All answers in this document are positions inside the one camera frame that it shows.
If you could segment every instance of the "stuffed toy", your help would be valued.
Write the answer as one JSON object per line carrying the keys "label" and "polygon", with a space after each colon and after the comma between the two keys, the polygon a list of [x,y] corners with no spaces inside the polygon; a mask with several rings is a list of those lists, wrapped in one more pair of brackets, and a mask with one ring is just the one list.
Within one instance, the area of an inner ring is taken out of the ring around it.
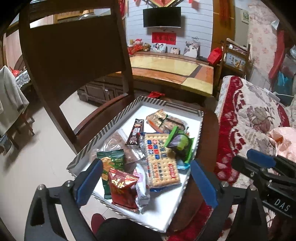
{"label": "stuffed toy", "polygon": [[150,51],[150,49],[151,49],[151,45],[148,43],[144,43],[143,51],[147,52],[147,51]]}
{"label": "stuffed toy", "polygon": [[135,52],[141,51],[143,49],[142,39],[136,39],[133,43],[133,49]]}

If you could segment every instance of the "white paneled wall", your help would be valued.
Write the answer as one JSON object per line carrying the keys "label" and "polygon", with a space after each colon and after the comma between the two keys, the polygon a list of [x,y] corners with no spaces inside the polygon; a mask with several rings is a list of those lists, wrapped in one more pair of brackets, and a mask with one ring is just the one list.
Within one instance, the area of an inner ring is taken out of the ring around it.
{"label": "white paneled wall", "polygon": [[[200,0],[198,9],[192,8],[188,0],[178,5],[181,7],[182,27],[165,28],[167,32],[177,34],[176,45],[167,45],[167,51],[171,47],[180,48],[183,54],[185,42],[198,37],[201,44],[200,55],[207,58],[211,51],[213,34],[213,0]],[[127,41],[130,39],[142,39],[143,42],[151,44],[152,32],[162,32],[164,28],[144,28],[143,9],[151,8],[141,1],[139,6],[133,0],[128,2],[128,15],[126,18]]]}

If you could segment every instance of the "dark green snack packet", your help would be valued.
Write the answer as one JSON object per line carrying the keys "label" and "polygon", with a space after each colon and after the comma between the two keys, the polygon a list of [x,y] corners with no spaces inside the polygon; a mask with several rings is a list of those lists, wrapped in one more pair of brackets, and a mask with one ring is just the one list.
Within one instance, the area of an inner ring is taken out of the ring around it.
{"label": "dark green snack packet", "polygon": [[192,145],[194,138],[189,138],[178,126],[175,126],[164,147],[172,149],[182,159],[184,163],[190,163],[192,155]]}
{"label": "dark green snack packet", "polygon": [[102,173],[102,182],[105,190],[105,199],[111,199],[111,192],[108,181],[108,172],[111,168],[120,170],[124,172],[124,163],[125,156],[124,150],[113,150],[113,151],[98,151],[96,153],[97,158],[101,159],[103,162],[103,173]]}

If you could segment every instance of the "pink cloth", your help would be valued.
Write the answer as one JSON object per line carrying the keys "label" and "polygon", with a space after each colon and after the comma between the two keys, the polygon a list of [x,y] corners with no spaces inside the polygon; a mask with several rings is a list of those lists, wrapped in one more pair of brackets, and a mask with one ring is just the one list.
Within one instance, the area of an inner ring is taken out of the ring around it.
{"label": "pink cloth", "polygon": [[267,133],[271,144],[276,148],[276,155],[296,162],[296,129],[278,127]]}

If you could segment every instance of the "red and white floral blanket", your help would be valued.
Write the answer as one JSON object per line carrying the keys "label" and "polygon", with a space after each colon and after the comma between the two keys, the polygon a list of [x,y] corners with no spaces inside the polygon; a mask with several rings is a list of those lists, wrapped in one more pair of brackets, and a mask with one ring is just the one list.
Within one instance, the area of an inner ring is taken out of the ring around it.
{"label": "red and white floral blanket", "polygon": [[[239,154],[246,157],[249,149],[273,155],[275,149],[270,144],[266,133],[275,127],[289,126],[284,108],[270,98],[260,87],[236,76],[223,79],[219,103],[216,108],[220,130],[215,174],[221,181],[227,181],[235,187],[247,188],[252,181],[232,169],[232,158]],[[236,213],[232,206],[229,219],[225,223],[223,235],[225,240]],[[169,241],[193,241],[209,217],[211,208],[205,203],[182,231],[169,237]],[[274,215],[266,209],[268,226]]]}

